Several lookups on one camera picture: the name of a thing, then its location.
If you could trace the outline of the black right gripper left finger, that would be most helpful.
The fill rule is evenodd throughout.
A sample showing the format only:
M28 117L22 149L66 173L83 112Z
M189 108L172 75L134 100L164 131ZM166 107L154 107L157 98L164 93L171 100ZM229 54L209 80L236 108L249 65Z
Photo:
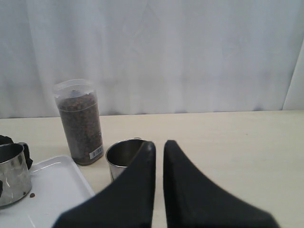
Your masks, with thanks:
M156 148L145 141L132 163L104 190L62 213L55 228L150 228Z

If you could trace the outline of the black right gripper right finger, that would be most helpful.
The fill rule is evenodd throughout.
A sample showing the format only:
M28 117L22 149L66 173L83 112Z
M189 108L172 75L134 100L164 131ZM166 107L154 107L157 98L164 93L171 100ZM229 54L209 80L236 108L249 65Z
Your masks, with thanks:
M163 194L169 228L279 227L270 213L211 181L174 140L164 146Z

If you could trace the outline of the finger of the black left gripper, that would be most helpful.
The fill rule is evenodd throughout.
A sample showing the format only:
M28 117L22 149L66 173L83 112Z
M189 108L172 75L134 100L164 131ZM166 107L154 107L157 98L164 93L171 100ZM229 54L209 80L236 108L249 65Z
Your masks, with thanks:
M0 145L10 144L10 143L13 143L13 140L10 137L4 136L4 135L0 135Z
M23 146L25 161L26 161L27 168L29 170L33 164L33 160L30 157L29 146L25 142L19 142L18 144Z

